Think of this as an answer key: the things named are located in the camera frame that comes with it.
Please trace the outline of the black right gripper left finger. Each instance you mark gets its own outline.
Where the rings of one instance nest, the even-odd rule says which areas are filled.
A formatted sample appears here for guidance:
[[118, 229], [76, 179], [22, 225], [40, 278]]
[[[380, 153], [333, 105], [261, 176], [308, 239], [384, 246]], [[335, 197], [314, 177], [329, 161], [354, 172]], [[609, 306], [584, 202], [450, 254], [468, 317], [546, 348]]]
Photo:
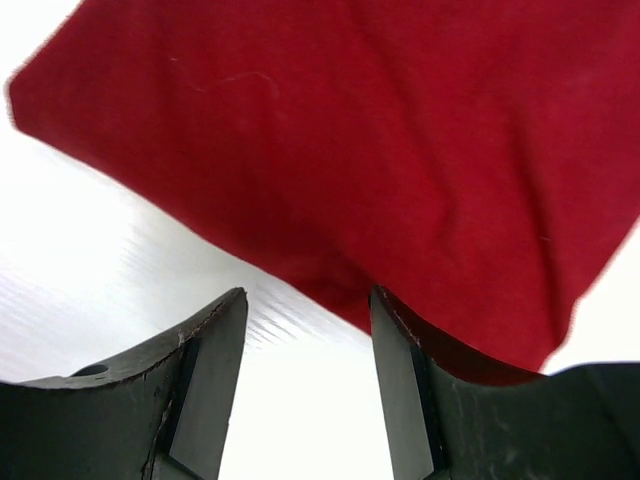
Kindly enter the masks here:
[[215, 479], [248, 319], [234, 288], [71, 376], [1, 386], [5, 479]]

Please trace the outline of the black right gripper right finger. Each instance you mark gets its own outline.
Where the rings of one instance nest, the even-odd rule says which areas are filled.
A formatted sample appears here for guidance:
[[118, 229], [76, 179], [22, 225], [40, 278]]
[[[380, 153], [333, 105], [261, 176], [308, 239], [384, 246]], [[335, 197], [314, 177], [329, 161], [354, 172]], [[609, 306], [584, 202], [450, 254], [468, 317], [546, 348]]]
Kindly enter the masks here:
[[638, 477], [637, 364], [543, 375], [467, 346], [385, 288], [369, 307], [395, 478]]

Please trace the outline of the dark red t-shirt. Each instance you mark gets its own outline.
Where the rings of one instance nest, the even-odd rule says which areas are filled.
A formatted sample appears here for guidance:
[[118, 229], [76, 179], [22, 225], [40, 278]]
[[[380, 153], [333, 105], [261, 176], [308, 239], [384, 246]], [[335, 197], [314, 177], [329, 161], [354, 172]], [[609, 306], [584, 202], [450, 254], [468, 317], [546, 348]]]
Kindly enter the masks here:
[[639, 214], [635, 1], [84, 1], [16, 127], [359, 328], [535, 371]]

